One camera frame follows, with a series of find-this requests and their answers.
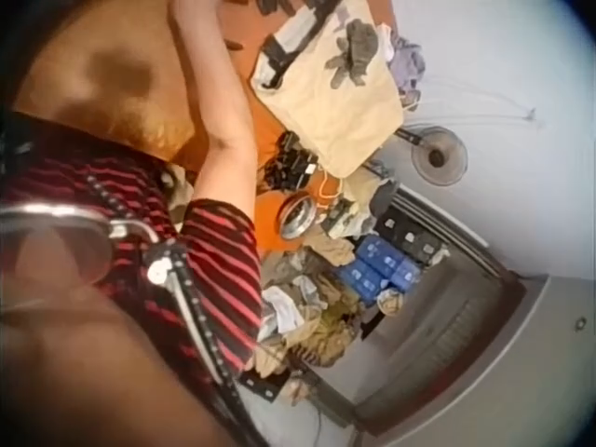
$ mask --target blue box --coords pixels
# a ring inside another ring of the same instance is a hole
[[[377,235],[366,236],[356,250],[356,256],[385,278],[391,278],[406,257],[405,254]]]
[[[407,293],[418,282],[421,274],[420,267],[414,261],[410,258],[403,258],[390,281],[401,293]]]
[[[383,278],[372,267],[357,259],[337,269],[339,278],[362,298],[366,305],[376,303],[377,295],[387,287],[389,280]]]

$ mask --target striped shirt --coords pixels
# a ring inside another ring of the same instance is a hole
[[[61,130],[41,138],[24,161],[8,180],[1,203],[77,204],[118,217],[92,192],[86,178],[93,175],[162,239],[181,241],[228,366],[234,373],[243,370],[261,322],[260,262],[251,219],[230,204],[199,199],[191,202],[182,231],[176,232],[160,189],[163,164],[79,132]],[[136,237],[119,241],[111,271],[97,286],[143,327],[172,370],[196,389],[208,376],[173,298],[146,279],[142,245]]]

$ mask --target sleeve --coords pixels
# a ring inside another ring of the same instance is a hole
[[[230,204],[199,199],[186,211],[181,238],[220,348],[232,371],[241,373],[261,326],[254,224]]]

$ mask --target skin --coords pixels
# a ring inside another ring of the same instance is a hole
[[[195,198],[229,202],[251,217],[257,170],[251,114],[221,36],[217,4],[171,4],[210,135]],[[59,270],[50,278],[68,282],[75,275],[60,238],[34,239],[0,285],[3,410],[43,445],[233,445],[142,330],[107,297],[93,287],[72,290],[48,281],[36,261],[44,254],[51,253]]]

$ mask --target clothing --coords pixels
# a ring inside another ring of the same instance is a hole
[[[52,130],[34,142],[22,171],[8,179],[2,204],[49,201],[80,205],[107,218],[115,212],[95,195],[89,175],[163,239],[177,238],[202,292],[204,309],[228,366],[240,373],[252,355],[261,322],[259,258],[252,221],[234,206],[208,199],[190,203],[178,234],[160,190],[163,164],[125,147],[73,130]],[[143,244],[115,245],[112,269],[97,287],[147,332],[164,360],[191,390],[206,381],[188,332],[169,293],[146,279]]]

